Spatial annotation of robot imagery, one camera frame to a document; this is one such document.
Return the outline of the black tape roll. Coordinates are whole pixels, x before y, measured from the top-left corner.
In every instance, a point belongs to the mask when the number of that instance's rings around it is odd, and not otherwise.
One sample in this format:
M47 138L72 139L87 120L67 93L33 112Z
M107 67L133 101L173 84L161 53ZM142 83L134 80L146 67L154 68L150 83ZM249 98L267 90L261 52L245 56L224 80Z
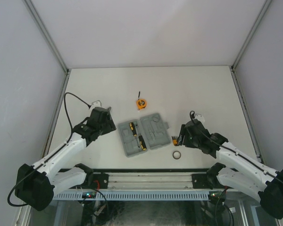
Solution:
M172 157L175 159L175 160L179 160L181 158L181 153L179 151L174 151L172 153Z

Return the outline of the grey plastic tool case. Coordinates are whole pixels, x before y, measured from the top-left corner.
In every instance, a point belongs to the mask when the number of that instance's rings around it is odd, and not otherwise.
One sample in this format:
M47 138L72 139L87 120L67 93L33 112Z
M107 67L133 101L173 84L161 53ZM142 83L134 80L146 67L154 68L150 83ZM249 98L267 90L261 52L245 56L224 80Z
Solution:
M165 122L159 113L153 113L141 117L140 119L129 120L118 124L117 129L121 138L126 157L133 157L146 151L137 146L137 137L133 136L129 123L134 122L137 125L138 134L141 134L145 140L147 150L156 150L165 147L171 143L168 134L168 123Z

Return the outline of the black yellow screwdriver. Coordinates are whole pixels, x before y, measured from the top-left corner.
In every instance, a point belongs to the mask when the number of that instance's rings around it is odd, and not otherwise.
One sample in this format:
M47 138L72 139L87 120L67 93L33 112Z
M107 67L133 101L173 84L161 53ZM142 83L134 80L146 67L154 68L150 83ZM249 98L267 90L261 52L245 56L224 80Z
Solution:
M129 126L130 126L132 133L133 133L133 136L137 137L137 135L138 135L137 125L134 122L130 122Z
M137 146L138 146L139 149L141 149L143 151L147 150L145 140L144 140L144 138L141 134L137 135L137 143L138 143Z

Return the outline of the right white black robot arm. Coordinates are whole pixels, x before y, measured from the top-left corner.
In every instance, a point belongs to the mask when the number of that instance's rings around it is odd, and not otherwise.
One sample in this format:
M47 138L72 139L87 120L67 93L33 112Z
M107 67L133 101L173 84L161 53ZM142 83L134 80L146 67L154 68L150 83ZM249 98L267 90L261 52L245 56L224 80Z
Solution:
M177 142L199 149L216 160L207 171L211 187L234 188L258 201L270 216L283 218L283 169L278 171L250 158L226 137L209 133L197 119L181 126Z

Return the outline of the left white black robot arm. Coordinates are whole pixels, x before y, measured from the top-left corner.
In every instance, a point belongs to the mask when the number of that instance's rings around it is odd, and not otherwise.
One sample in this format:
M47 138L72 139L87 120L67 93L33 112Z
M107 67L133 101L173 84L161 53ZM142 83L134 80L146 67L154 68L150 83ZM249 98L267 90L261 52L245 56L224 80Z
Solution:
M62 172L64 165L99 136L116 130L110 108L95 107L91 115L76 125L70 138L52 153L32 165L23 164L17 172L16 185L10 191L37 211L45 209L53 197L71 187L93 185L93 170L82 163Z

